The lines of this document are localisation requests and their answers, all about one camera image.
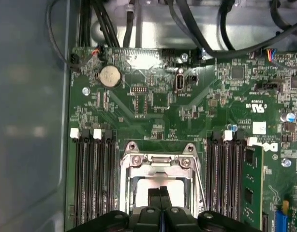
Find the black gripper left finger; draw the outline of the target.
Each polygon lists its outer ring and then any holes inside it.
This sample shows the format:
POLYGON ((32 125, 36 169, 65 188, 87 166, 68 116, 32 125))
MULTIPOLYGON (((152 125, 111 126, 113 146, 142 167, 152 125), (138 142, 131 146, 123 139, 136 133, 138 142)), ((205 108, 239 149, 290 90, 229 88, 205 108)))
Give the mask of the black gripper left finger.
POLYGON ((114 210, 74 228, 76 232, 158 232, 161 221, 160 188, 148 190, 148 206, 133 214, 114 210))

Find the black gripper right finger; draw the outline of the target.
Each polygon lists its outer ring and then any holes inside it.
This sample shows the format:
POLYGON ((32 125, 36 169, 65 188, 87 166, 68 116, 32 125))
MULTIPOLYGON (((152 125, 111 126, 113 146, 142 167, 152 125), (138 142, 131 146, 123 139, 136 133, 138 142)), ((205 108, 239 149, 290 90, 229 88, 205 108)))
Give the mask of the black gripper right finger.
POLYGON ((252 226, 214 211, 204 211, 194 218, 187 208, 173 206, 166 186, 161 187, 161 206, 169 232, 257 232, 252 226))

